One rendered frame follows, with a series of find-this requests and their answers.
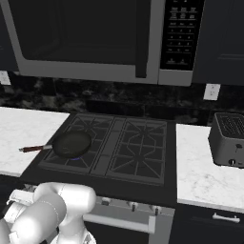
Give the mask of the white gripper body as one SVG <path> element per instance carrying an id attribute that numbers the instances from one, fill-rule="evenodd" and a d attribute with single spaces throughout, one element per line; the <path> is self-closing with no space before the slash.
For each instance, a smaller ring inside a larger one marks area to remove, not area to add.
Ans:
<path id="1" fill-rule="evenodd" d="M 13 224 L 19 214 L 20 207 L 18 203 L 11 203 L 9 204 L 3 211 L 4 219 Z"/>

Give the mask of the black gas stove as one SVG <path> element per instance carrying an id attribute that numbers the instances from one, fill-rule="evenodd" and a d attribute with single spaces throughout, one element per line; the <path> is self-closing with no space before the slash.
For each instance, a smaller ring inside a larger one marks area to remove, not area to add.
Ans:
<path id="1" fill-rule="evenodd" d="M 73 113 L 57 133 L 84 131 L 91 147 L 76 160 L 52 150 L 40 152 L 20 180 L 31 185 L 63 182 L 87 185 L 97 203 L 89 214 L 145 223 L 154 216 L 170 239 L 176 205 L 176 129 L 172 121 L 95 113 Z M 102 198 L 112 200 L 102 205 Z M 130 202 L 137 202 L 133 212 Z M 152 206 L 162 208 L 155 215 Z"/>

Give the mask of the black oven door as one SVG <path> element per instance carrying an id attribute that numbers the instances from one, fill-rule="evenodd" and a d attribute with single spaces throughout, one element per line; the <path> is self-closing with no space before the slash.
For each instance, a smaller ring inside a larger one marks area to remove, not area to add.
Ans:
<path id="1" fill-rule="evenodd" d="M 147 234 L 108 225 L 85 221 L 87 229 L 96 240 L 96 244 L 169 244 L 169 237 L 164 234 L 155 220 L 155 233 Z"/>

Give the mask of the dark drawer front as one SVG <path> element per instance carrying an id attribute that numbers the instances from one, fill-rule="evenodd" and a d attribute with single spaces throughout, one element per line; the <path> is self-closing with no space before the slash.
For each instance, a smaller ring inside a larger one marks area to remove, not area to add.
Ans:
<path id="1" fill-rule="evenodd" d="M 213 219 L 214 213 L 241 221 Z M 178 204 L 169 244 L 244 244 L 244 213 Z"/>

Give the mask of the grey toaster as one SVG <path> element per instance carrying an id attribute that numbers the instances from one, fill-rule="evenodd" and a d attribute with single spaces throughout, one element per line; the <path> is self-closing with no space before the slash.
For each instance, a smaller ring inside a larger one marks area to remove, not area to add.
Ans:
<path id="1" fill-rule="evenodd" d="M 243 115 L 216 112 L 208 140 L 215 165 L 244 170 Z"/>

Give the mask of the white wall outlet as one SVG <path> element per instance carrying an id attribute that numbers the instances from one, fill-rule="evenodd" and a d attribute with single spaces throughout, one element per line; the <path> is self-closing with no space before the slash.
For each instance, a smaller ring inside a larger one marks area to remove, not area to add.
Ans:
<path id="1" fill-rule="evenodd" d="M 0 71 L 0 83 L 5 86 L 10 85 L 10 78 L 6 71 Z"/>
<path id="2" fill-rule="evenodd" d="M 203 99 L 209 101 L 216 101 L 219 95 L 219 84 L 207 84 L 204 92 Z"/>

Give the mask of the dark wall cupboard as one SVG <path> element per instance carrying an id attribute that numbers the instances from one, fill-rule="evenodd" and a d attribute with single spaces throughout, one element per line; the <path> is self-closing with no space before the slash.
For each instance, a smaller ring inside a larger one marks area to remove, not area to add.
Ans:
<path id="1" fill-rule="evenodd" d="M 193 82 L 244 86 L 244 0 L 205 0 Z"/>
<path id="2" fill-rule="evenodd" d="M 18 71 L 6 21 L 0 6 L 0 71 Z"/>

